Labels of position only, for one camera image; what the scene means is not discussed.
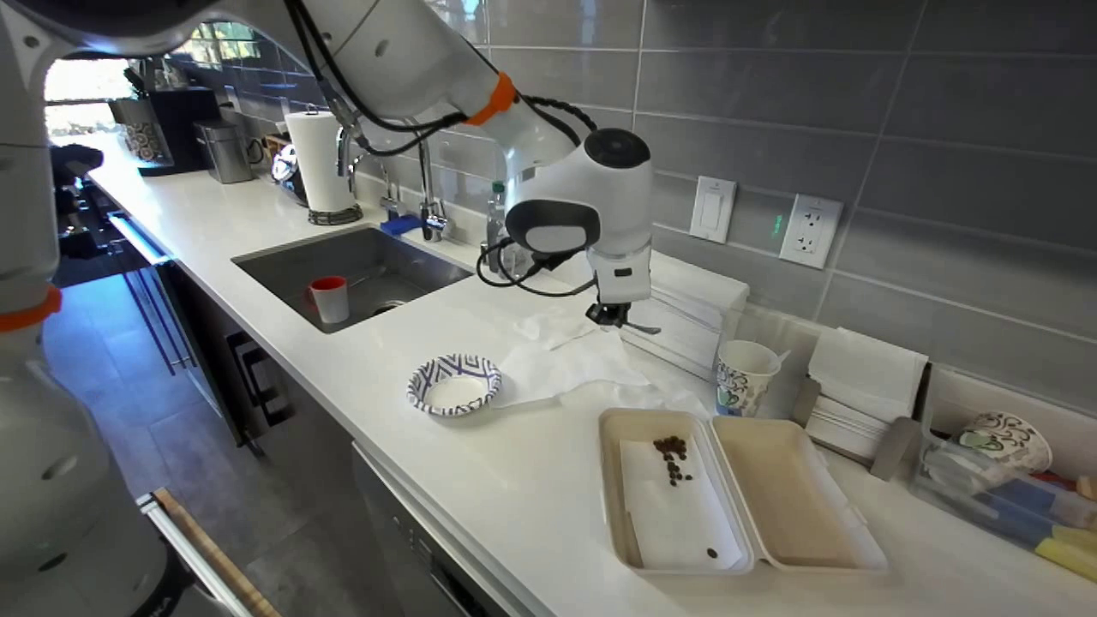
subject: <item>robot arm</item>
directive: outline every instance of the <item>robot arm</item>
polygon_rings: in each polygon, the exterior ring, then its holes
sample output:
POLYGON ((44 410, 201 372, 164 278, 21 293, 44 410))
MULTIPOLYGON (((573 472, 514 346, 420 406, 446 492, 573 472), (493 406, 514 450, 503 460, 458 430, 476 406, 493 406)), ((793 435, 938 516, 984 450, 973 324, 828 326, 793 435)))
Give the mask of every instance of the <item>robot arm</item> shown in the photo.
POLYGON ((288 18, 348 127, 357 130, 353 115, 365 115, 386 130, 414 135, 409 142, 414 143, 446 124, 476 124, 503 147, 511 242, 525 244, 541 266, 588 252, 596 282, 589 316, 602 326, 625 326, 626 307, 648 298, 652 155, 640 139, 593 130, 578 143, 568 142, 545 124, 553 118, 537 110, 534 95, 520 95, 425 4, 288 0, 288 18))

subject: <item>white countertop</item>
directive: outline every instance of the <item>white countertop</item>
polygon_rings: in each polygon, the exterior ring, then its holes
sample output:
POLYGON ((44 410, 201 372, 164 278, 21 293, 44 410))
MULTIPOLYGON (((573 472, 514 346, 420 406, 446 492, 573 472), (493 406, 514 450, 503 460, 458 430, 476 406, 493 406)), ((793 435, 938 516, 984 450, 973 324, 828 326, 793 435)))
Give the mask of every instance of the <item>white countertop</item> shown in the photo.
MULTIPOLYGON (((330 414, 383 460, 402 498, 431 511, 497 580, 553 614, 1093 614, 1097 586, 831 455, 893 558, 888 576, 801 576, 759 565, 744 580, 652 583, 616 564, 600 501, 600 406, 527 406, 434 423, 406 397, 440 354, 503 356, 514 326, 553 302, 476 278, 344 334, 320 334, 234 258, 320 238, 268 179, 136 179, 106 164, 95 181, 278 356, 330 414)), ((474 246, 431 246, 469 266, 474 246)), ((698 389, 640 360, 669 383, 698 389)))

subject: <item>paper towel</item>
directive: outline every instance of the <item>paper towel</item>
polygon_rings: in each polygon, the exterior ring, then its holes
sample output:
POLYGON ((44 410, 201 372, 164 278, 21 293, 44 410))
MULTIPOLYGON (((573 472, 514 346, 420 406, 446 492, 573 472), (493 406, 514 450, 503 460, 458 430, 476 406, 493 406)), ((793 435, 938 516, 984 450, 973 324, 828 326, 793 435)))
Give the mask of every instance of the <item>paper towel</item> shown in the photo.
POLYGON ((340 176, 337 135, 340 124, 333 115, 285 115, 288 139, 294 142, 305 198, 313 213, 344 213, 353 207, 353 191, 340 176))

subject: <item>tray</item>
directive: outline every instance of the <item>tray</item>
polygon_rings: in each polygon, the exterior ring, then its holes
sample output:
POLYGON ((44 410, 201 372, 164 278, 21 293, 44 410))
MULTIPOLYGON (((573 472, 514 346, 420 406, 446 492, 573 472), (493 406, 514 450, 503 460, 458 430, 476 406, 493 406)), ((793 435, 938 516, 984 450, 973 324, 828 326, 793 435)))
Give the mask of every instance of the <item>tray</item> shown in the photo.
POLYGON ((614 551, 640 576, 888 565, 793 423, 614 410, 600 462, 614 551))

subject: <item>stainless steel sink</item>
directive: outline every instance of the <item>stainless steel sink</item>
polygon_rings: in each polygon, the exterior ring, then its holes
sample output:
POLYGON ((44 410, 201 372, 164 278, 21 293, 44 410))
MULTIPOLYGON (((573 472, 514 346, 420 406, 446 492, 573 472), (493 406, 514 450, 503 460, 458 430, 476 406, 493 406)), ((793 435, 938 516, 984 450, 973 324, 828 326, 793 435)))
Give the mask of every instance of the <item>stainless steel sink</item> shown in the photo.
POLYGON ((378 231, 246 254, 238 266, 322 334, 391 312, 469 275, 378 231), (322 326, 310 298, 310 282, 327 275, 351 282, 351 320, 340 326, 322 326))

